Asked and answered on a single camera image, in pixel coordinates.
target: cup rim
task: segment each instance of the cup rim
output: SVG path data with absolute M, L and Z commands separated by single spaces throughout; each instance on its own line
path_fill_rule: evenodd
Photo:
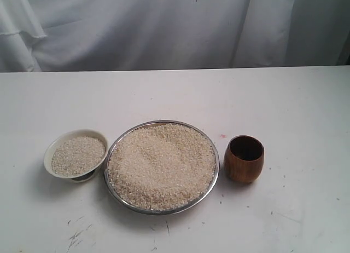
M 261 147 L 261 149 L 262 149 L 262 152 L 261 152 L 261 155 L 260 155 L 259 157 L 257 157 L 257 159 L 254 159 L 254 160 L 244 160 L 244 159 L 242 159 L 242 158 L 240 158 L 240 157 L 234 155 L 234 153 L 232 152 L 230 146 L 231 146 L 231 143 L 233 142 L 233 140 L 235 140 L 235 139 L 237 139 L 237 138 L 240 138 L 240 137 L 247 137 L 247 138 L 253 139 L 254 141 L 256 141 L 256 142 L 260 145 L 260 147 Z M 233 137 L 233 138 L 230 140 L 230 142 L 229 142 L 229 144 L 228 144 L 228 146 L 227 146 L 227 149 L 230 151 L 230 153 L 231 153 L 236 159 L 239 159 L 239 160 L 244 161 L 244 162 L 255 162 L 255 161 L 261 159 L 261 157 L 264 156 L 264 154 L 265 154 L 264 145 L 263 145 L 258 139 L 254 138 L 254 137 L 252 137 L 252 136 L 250 136 L 250 135 L 237 135 L 237 136 Z

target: bowl rim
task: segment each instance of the bowl rim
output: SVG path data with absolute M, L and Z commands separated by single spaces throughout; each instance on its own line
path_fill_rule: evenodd
M 136 207 L 130 203 L 128 203 L 127 201 L 125 201 L 124 199 L 122 199 L 122 197 L 120 197 L 117 192 L 114 190 L 114 188 L 112 187 L 112 185 L 110 184 L 109 182 L 109 175 L 108 175 L 108 165 L 109 165 L 109 160 L 110 160 L 110 157 L 112 155 L 112 153 L 115 151 L 115 149 L 117 148 L 117 145 L 118 143 L 126 136 L 128 135 L 129 133 L 131 133 L 132 131 L 135 131 L 137 129 L 140 129 L 140 128 L 144 128 L 144 127 L 150 127 L 151 125 L 153 124 L 159 124 L 159 125 L 164 125 L 164 124 L 179 124 L 179 125 L 183 125 L 185 127 L 188 127 L 188 128 L 191 128 L 191 129 L 194 129 L 195 131 L 197 131 L 198 133 L 200 133 L 201 135 L 203 135 L 207 140 L 209 140 L 212 148 L 213 148 L 213 151 L 214 151 L 214 155 L 215 155 L 215 170 L 214 170 L 214 175 L 213 175 L 213 178 L 207 188 L 207 190 L 205 191 L 205 193 L 201 194 L 198 198 L 192 200 L 191 202 L 183 205 L 183 206 L 180 206 L 178 208 L 175 208 L 175 209 L 170 209 L 170 210 L 164 210 L 164 211 L 160 211 L 160 210 L 148 210 L 148 209 L 142 209 L 142 208 L 139 208 L 139 207 Z M 114 197 L 119 203 L 121 203 L 122 205 L 124 205 L 125 207 L 135 211 L 135 212 L 138 212 L 138 213 L 142 213 L 142 214 L 146 214 L 146 215 L 172 215 L 172 214 L 177 214 L 177 213 L 180 213 L 182 211 L 185 211 L 189 208 L 192 208 L 193 206 L 195 206 L 196 204 L 198 204 L 200 201 L 202 201 L 210 192 L 211 190 L 214 188 L 216 182 L 217 182 L 217 179 L 218 179 L 218 176 L 219 176 L 219 170 L 220 170 L 220 160 L 219 160 L 219 154 L 218 154 L 218 151 L 214 145 L 214 143 L 212 142 L 212 140 L 201 130 L 199 130 L 198 128 L 190 125 L 190 124 L 187 124 L 187 123 L 183 123 L 183 122 L 179 122 L 177 120 L 152 120 L 150 122 L 146 122 L 146 123 L 142 123 L 142 124 L 139 124 L 139 125 L 136 125 L 135 127 L 129 129 L 128 131 L 126 131 L 125 133 L 123 133 L 122 135 L 120 135 L 116 140 L 115 142 L 111 145 L 111 147 L 109 148 L 109 151 L 108 151 L 108 155 L 104 161 L 104 165 L 103 165 L 103 178 L 104 178 L 104 182 L 106 183 L 107 185 L 107 188 L 110 192 L 110 194 L 112 195 L 112 197 Z
M 62 138 L 64 137 L 67 137 L 67 136 L 70 136 L 70 135 L 73 135 L 73 134 L 77 134 L 77 133 L 86 133 L 86 132 L 89 132 L 89 133 L 94 133 L 94 134 L 97 134 L 99 135 L 99 140 L 103 139 L 105 141 L 106 144 L 104 144 L 104 155 L 103 157 L 101 158 L 101 160 L 92 168 L 90 169 L 89 171 L 86 171 L 82 174 L 79 174 L 79 175 L 74 175 L 74 176 L 63 176 L 63 175 L 59 175 L 59 174 L 56 174 L 53 170 L 52 170 L 52 160 L 50 161 L 50 163 L 46 163 L 46 160 L 47 160 L 47 156 L 49 155 L 49 152 L 51 151 L 51 149 L 57 144 L 58 141 L 60 141 Z M 81 176 L 84 176 L 94 170 L 96 170 L 99 166 L 101 166 L 105 160 L 105 158 L 107 157 L 107 154 L 108 154 L 108 140 L 107 138 L 99 131 L 96 131 L 96 130 L 92 130 L 92 129 L 78 129 L 78 130 L 73 130 L 73 131 L 69 131 L 65 134 L 62 134 L 61 136 L 57 137 L 50 145 L 49 147 L 46 149 L 45 151 L 45 155 L 44 155 L 44 167 L 46 169 L 46 171 L 54 176 L 54 177 L 57 177 L 57 178 L 61 178 L 61 179 L 75 179 L 75 178 L 78 178 L 78 177 L 81 177 Z

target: uncooked rice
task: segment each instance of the uncooked rice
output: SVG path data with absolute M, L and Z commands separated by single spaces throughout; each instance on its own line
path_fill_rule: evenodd
M 208 190 L 214 171 L 210 141 L 178 124 L 127 134 L 108 164 L 110 183 L 122 199 L 157 211 L 175 209 L 198 198 Z
M 104 144 L 93 137 L 76 137 L 64 142 L 52 157 L 52 169 L 62 176 L 76 176 L 94 168 L 103 158 Z

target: stainless steel plate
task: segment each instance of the stainless steel plate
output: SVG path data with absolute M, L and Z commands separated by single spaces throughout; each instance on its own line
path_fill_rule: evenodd
M 175 209 L 171 209 L 171 210 L 164 210 L 164 211 L 157 211 L 157 210 L 146 210 L 146 209 L 142 209 L 142 208 L 138 208 L 136 206 L 133 206 L 131 204 L 129 204 L 127 201 L 123 200 L 118 193 L 113 189 L 112 185 L 109 182 L 109 176 L 108 176 L 108 165 L 109 165 L 109 160 L 110 157 L 113 153 L 114 150 L 116 150 L 118 148 L 118 143 L 129 133 L 131 133 L 132 131 L 135 131 L 137 129 L 140 128 L 148 128 L 148 127 L 154 127 L 154 126 L 159 126 L 159 125 L 164 125 L 164 124 L 180 124 L 183 125 L 185 127 L 191 128 L 196 130 L 197 132 L 199 132 L 201 135 L 203 135 L 205 138 L 207 138 L 210 143 L 211 146 L 214 150 L 214 154 L 215 154 L 215 159 L 216 159 L 216 167 L 215 167 L 215 171 L 214 171 L 214 175 L 213 175 L 213 179 L 210 182 L 208 189 L 205 193 L 203 193 L 201 196 L 199 196 L 198 198 L 196 198 L 195 200 L 189 202 L 186 205 L 180 206 L 178 208 Z M 111 193 L 111 195 L 118 201 L 120 202 L 122 205 L 126 206 L 127 208 L 139 212 L 139 213 L 143 213 L 143 214 L 148 214 L 148 215 L 170 215 L 170 214 L 176 214 L 179 212 L 182 212 L 186 209 L 191 208 L 192 206 L 198 204 L 200 201 L 202 201 L 204 199 L 204 197 L 206 197 L 209 192 L 213 189 L 217 179 L 218 179 L 218 175 L 219 175 L 219 168 L 220 168 L 220 161 L 219 161 L 219 155 L 218 155 L 218 151 L 215 148 L 215 145 L 213 144 L 213 142 L 209 139 L 209 137 L 207 135 L 205 135 L 205 133 L 203 133 L 201 130 L 198 130 L 197 128 L 193 127 L 192 125 L 186 124 L 186 123 L 182 123 L 182 122 L 178 122 L 175 120 L 154 120 L 152 122 L 147 122 L 147 123 L 143 123 L 140 124 L 138 126 L 135 126 L 134 128 L 131 128 L 130 130 L 126 131 L 125 133 L 123 133 L 110 147 L 108 154 L 107 154 L 107 158 L 106 158 L 106 162 L 104 165 L 104 172 L 103 172 L 103 176 L 104 176 L 104 181 L 106 182 L 106 185 L 108 187 L 109 192 Z

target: brown wooden cup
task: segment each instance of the brown wooden cup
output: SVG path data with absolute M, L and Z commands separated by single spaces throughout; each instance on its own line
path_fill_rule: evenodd
M 240 135 L 229 142 L 224 157 L 224 168 L 230 179 L 251 183 L 259 177 L 263 165 L 264 147 L 257 139 Z

